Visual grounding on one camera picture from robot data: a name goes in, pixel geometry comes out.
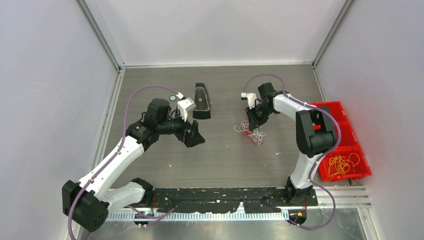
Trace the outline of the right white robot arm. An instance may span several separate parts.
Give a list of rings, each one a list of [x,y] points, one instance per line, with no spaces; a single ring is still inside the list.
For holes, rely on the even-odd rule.
[[[284,114],[295,122],[299,157],[284,187],[284,200],[291,205],[303,203],[312,194],[312,180],[322,158],[338,144],[335,119],[327,107],[302,102],[285,90],[277,91],[268,82],[258,87],[259,96],[242,92],[249,130],[264,125],[271,114]]]

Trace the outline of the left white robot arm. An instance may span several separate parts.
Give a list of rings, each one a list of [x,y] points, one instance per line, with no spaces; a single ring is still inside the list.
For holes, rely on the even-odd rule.
[[[110,213],[135,203],[148,207],[153,202],[154,192],[147,181],[135,178],[115,190],[110,187],[161,135],[175,135],[188,148],[205,143],[199,133],[199,123],[188,120],[189,111],[195,107],[189,97],[178,101],[175,110],[167,100],[153,99],[141,119],[126,128],[113,151],[79,181],[68,180],[62,186],[62,209],[70,222],[93,233]]]

